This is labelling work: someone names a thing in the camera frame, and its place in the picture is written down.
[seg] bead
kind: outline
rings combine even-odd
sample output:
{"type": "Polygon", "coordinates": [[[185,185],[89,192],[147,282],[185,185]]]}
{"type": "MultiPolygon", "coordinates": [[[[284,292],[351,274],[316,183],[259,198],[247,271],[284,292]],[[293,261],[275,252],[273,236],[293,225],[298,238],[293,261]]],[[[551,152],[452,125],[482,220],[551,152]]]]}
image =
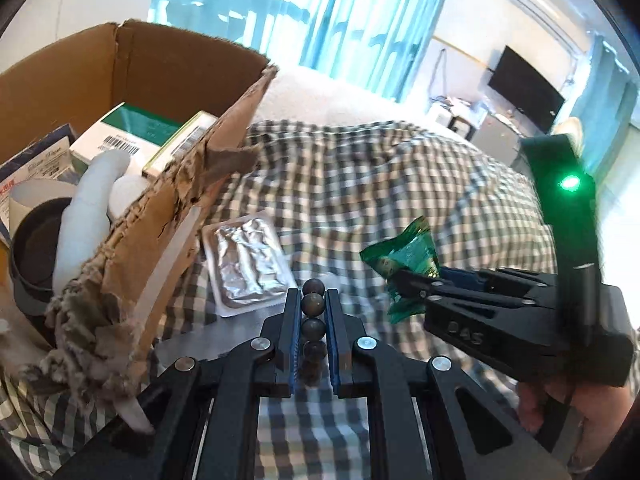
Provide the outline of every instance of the bead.
{"type": "Polygon", "coordinates": [[[315,373],[319,374],[322,372],[322,363],[314,363],[311,361],[302,361],[300,368],[298,369],[298,373],[307,372],[307,373],[315,373]]]}
{"type": "Polygon", "coordinates": [[[307,341],[302,355],[308,361],[319,363],[326,357],[326,345],[322,341],[307,341]]]}
{"type": "Polygon", "coordinates": [[[309,317],[318,317],[324,312],[324,298],[317,292],[310,292],[302,298],[302,312],[309,317]]]}
{"type": "Polygon", "coordinates": [[[298,377],[305,386],[315,388],[322,378],[322,369],[317,366],[304,367],[298,372],[298,377]]]}
{"type": "Polygon", "coordinates": [[[324,296],[324,283],[317,278],[306,280],[305,284],[302,286],[302,294],[306,296],[312,292],[320,294],[320,296],[324,296]]]}
{"type": "Polygon", "coordinates": [[[317,317],[308,317],[302,322],[300,330],[309,341],[320,341],[324,337],[324,322],[317,317]]]}

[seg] checkered blanket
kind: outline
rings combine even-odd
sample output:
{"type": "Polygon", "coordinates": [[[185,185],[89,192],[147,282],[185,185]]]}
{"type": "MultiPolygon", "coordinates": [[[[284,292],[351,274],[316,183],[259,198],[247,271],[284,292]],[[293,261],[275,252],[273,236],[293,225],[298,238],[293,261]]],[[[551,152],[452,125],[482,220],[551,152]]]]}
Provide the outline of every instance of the checkered blanket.
{"type": "MultiPolygon", "coordinates": [[[[384,281],[359,253],[425,215],[443,265],[553,272],[552,237],[530,183],[462,142],[406,123],[323,128],[266,122],[254,124],[246,142],[262,147],[258,165],[228,181],[210,221],[267,211],[299,284],[332,273],[343,309],[360,317],[369,335],[413,358],[450,356],[514,413],[510,378],[425,333],[422,316],[389,324],[384,281]]],[[[201,254],[176,288],[159,338],[215,322],[206,314],[210,301],[201,254]]],[[[23,384],[1,380],[2,432],[42,478],[113,415],[97,408],[82,414],[66,394],[35,398],[23,384]]],[[[366,401],[332,396],[327,370],[317,388],[263,399],[255,477],[369,478],[366,401]]]]}

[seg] white cylindrical tube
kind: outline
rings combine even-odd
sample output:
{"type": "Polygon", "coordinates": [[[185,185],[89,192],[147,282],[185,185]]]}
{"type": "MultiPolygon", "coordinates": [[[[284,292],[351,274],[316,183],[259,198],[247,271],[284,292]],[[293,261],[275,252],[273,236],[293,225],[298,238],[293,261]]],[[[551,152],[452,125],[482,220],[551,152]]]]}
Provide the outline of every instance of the white cylindrical tube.
{"type": "Polygon", "coordinates": [[[103,152],[94,157],[80,179],[76,195],[62,213],[52,278],[55,295],[80,275],[82,264],[94,256],[109,234],[107,208],[111,187],[127,171],[129,161],[130,156],[120,150],[103,152]]]}

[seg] television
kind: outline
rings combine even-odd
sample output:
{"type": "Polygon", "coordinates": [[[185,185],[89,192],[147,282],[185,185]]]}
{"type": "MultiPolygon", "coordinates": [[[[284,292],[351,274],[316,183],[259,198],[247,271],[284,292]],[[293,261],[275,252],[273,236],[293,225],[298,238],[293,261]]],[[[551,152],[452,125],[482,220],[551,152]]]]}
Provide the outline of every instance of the television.
{"type": "Polygon", "coordinates": [[[508,46],[504,48],[489,86],[545,134],[564,103],[551,83],[508,46]]]}

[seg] air conditioner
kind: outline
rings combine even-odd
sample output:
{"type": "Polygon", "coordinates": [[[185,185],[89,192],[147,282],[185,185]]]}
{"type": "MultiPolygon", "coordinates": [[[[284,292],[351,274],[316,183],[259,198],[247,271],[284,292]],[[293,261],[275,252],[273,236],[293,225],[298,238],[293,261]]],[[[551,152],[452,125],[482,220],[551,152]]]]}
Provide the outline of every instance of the air conditioner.
{"type": "Polygon", "coordinates": [[[574,23],[549,0],[511,0],[536,20],[574,58],[583,56],[591,47],[587,31],[574,23]]]}

